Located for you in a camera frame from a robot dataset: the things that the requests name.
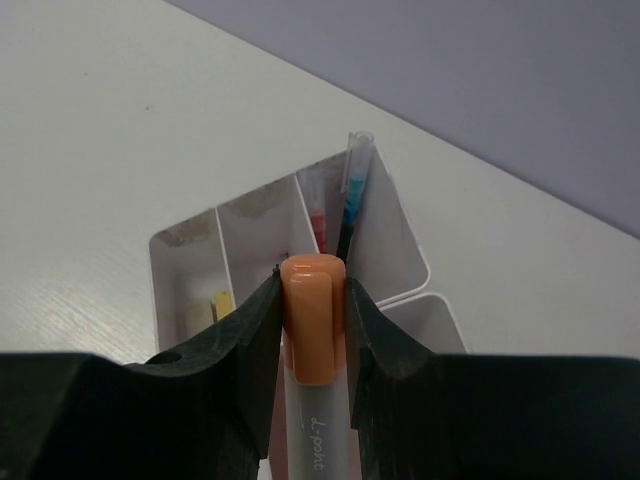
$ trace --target red object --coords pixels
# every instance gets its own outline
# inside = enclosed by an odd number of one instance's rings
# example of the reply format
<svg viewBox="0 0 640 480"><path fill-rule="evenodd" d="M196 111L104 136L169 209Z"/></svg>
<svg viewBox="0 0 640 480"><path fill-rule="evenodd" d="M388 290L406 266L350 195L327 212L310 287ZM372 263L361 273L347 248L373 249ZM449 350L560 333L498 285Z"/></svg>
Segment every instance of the red object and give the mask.
<svg viewBox="0 0 640 480"><path fill-rule="evenodd" d="M315 215L311 215L311 227L313 228L313 233L316 236L318 251L320 253L327 253L327 236L325 234L323 213L316 213Z"/></svg>

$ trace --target gray wall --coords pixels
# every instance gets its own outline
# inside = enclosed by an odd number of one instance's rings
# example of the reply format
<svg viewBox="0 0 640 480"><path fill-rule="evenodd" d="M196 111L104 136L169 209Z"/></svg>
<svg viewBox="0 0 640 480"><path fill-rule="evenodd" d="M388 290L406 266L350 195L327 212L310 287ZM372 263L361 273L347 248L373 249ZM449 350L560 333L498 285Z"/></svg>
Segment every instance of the gray wall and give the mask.
<svg viewBox="0 0 640 480"><path fill-rule="evenodd" d="M170 1L640 238L640 1Z"/></svg>

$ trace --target orange marker cap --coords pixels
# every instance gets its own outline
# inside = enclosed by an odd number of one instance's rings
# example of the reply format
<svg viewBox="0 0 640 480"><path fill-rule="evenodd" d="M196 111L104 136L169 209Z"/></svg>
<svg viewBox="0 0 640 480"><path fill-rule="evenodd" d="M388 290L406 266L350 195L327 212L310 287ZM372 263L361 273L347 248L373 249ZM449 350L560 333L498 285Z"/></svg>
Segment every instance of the orange marker cap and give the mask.
<svg viewBox="0 0 640 480"><path fill-rule="evenodd" d="M297 255L280 267L285 302L285 366L303 385L328 385L345 365L344 263Z"/></svg>

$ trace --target white table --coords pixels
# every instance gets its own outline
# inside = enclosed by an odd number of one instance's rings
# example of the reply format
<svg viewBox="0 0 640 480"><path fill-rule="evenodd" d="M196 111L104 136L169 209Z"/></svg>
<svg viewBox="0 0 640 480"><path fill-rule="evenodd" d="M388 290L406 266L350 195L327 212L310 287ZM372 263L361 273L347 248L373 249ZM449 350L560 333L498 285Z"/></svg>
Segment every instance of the white table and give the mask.
<svg viewBox="0 0 640 480"><path fill-rule="evenodd" d="M0 63L2 350L147 359L150 237L369 130L472 351L640 356L639 241L160 0L5 1Z"/></svg>

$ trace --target pen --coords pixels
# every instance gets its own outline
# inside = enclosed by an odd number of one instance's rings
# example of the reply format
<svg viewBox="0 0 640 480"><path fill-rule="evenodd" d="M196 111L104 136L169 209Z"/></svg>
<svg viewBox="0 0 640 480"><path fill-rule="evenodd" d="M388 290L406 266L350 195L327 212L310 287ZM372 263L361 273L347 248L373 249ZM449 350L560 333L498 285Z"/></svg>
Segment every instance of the pen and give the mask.
<svg viewBox="0 0 640 480"><path fill-rule="evenodd" d="M344 264L333 255L298 255L280 273L289 478L347 480Z"/></svg>
<svg viewBox="0 0 640 480"><path fill-rule="evenodd" d="M358 217L358 209L362 199L373 154L373 135L368 132L358 132L349 135L347 148L347 165L345 169L345 181L343 191L346 190L347 198L342 214L340 237L336 256L344 263L347 262L351 237Z"/></svg>
<svg viewBox="0 0 640 480"><path fill-rule="evenodd" d="M306 193L307 208L313 234L316 237L318 251L327 253L326 236L326 204L324 195L324 174L319 166L310 167L302 171L304 192Z"/></svg>

